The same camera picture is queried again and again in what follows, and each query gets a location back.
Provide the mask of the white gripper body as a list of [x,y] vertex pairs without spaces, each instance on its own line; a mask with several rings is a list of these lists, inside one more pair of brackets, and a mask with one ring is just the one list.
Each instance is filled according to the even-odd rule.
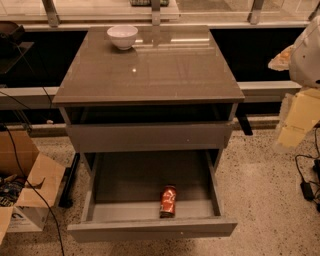
[[320,16],[316,16],[295,40],[289,75],[301,86],[320,87]]

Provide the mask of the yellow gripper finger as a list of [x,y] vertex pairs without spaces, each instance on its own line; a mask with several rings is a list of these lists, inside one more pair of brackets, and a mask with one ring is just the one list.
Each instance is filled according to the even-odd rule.
[[294,47],[292,45],[286,47],[279,54],[277,54],[268,63],[268,68],[275,71],[285,71],[291,68],[292,64],[292,53]]
[[276,128],[276,145],[282,149],[297,147],[306,134],[320,121],[320,91],[305,89],[286,94]]

